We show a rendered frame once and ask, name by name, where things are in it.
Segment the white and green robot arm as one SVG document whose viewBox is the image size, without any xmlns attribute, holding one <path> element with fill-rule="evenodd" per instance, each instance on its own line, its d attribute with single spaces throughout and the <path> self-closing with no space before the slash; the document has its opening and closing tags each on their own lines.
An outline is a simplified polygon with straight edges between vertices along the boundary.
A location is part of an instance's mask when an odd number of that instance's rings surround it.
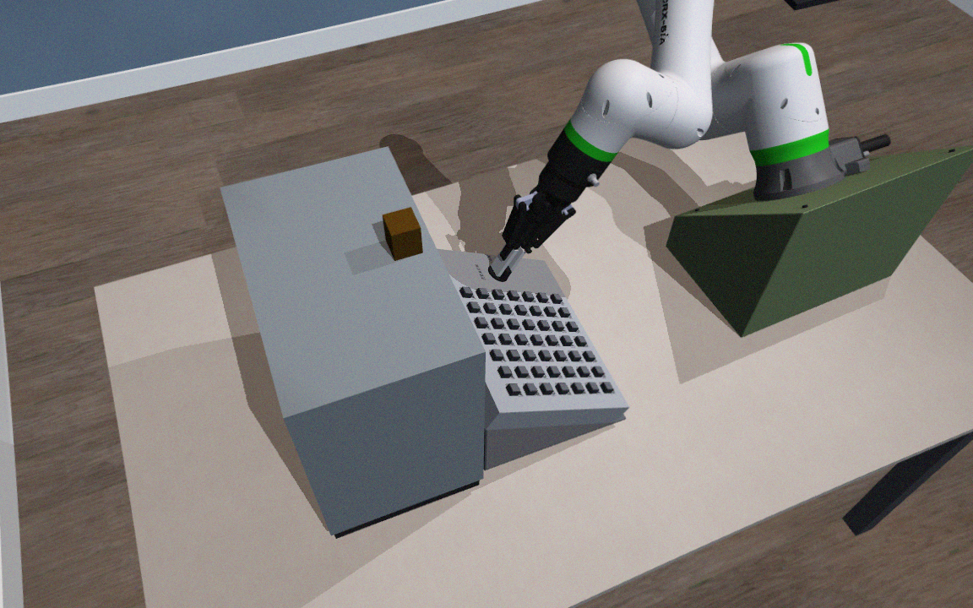
<svg viewBox="0 0 973 608">
<path fill-rule="evenodd" d="M 714 0 L 636 1 L 653 46 L 651 68 L 613 59 L 592 74 L 547 154 L 570 183 L 598 187 L 631 138 L 686 149 L 745 132 L 757 170 L 754 200 L 771 201 L 870 170 L 866 155 L 889 146 L 888 134 L 828 141 L 821 81 L 806 43 L 725 62 L 711 40 Z"/>
</svg>

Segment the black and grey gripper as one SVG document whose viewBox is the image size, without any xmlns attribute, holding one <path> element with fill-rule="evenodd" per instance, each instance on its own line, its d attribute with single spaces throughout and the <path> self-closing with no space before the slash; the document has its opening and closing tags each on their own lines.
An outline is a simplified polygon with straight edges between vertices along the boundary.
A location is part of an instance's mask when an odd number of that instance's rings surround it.
<svg viewBox="0 0 973 608">
<path fill-rule="evenodd" d="M 498 277 L 506 267 L 513 272 L 525 253 L 532 252 L 531 247 L 543 245 L 565 220 L 576 213 L 573 205 L 568 203 L 578 201 L 585 188 L 558 176 L 548 161 L 538 176 L 538 185 L 530 190 L 530 195 L 522 198 L 520 195 L 514 196 L 513 210 L 502 234 L 506 245 L 491 265 L 493 272 Z"/>
</svg>

